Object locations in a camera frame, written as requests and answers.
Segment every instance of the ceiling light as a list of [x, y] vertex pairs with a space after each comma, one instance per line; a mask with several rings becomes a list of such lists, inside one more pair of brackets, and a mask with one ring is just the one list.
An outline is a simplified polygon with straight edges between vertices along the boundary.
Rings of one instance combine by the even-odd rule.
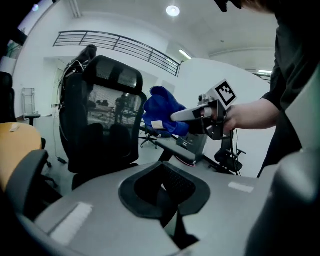
[[184, 57], [186, 57], [188, 60], [191, 60], [191, 57], [190, 57], [188, 54], [186, 54], [183, 50], [179, 50], [179, 52], [180, 52]]
[[172, 16], [172, 17], [176, 17], [180, 14], [180, 9], [174, 5], [170, 5], [167, 9], [166, 9], [166, 13], [169, 15], [169, 16]]
[[264, 73], [264, 74], [271, 74], [272, 71], [268, 71], [268, 70], [259, 70], [259, 73]]
[[39, 5], [35, 4], [33, 7], [32, 7], [32, 11], [36, 12], [39, 10]]

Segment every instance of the person's arm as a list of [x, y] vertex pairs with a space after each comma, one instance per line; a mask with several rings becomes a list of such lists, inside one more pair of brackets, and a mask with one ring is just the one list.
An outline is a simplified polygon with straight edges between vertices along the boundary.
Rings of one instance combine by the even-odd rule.
[[286, 89], [277, 60], [271, 74], [270, 91], [261, 99], [241, 105], [234, 105], [228, 110], [224, 123], [224, 132], [234, 128], [267, 129], [276, 125], [280, 110], [280, 100]]

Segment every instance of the desk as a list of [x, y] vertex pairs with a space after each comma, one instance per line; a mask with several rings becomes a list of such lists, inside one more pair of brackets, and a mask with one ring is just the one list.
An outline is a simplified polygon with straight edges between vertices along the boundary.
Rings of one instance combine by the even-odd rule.
[[19, 123], [9, 132], [13, 122], [0, 123], [0, 186], [4, 191], [20, 161], [31, 151], [41, 149], [41, 135], [33, 126]]

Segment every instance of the black sleeve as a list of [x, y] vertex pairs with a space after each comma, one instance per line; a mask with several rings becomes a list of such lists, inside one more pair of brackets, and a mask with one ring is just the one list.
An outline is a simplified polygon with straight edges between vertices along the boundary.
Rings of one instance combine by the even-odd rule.
[[274, 68], [271, 74], [270, 91], [267, 92], [261, 99], [266, 99], [281, 110], [280, 99], [286, 90], [286, 80], [282, 75], [281, 69], [277, 62], [274, 61]]

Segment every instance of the person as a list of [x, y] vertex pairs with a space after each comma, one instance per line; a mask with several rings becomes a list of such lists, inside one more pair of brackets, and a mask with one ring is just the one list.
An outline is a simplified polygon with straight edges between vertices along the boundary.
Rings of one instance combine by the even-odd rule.
[[122, 123], [122, 117], [123, 117], [123, 113], [124, 113], [124, 109], [125, 109], [125, 106], [126, 106], [126, 102], [127, 102], [127, 99], [126, 99], [126, 94], [123, 93], [121, 95], [120, 98], [117, 98], [116, 101], [115, 101], [115, 114], [114, 114], [114, 123], [117, 124], [118, 123], [118, 117], [119, 117], [119, 123], [121, 124]]
[[260, 177], [264, 167], [277, 164], [283, 157], [302, 148], [285, 111], [302, 91], [319, 64], [316, 32], [319, 25], [317, 14], [319, 9], [317, 3], [309, 5], [309, 2], [293, 0], [239, 0], [239, 2], [243, 8], [274, 14], [278, 22], [270, 91], [255, 102], [229, 108], [223, 127], [225, 133], [235, 128], [276, 127], [258, 174]]

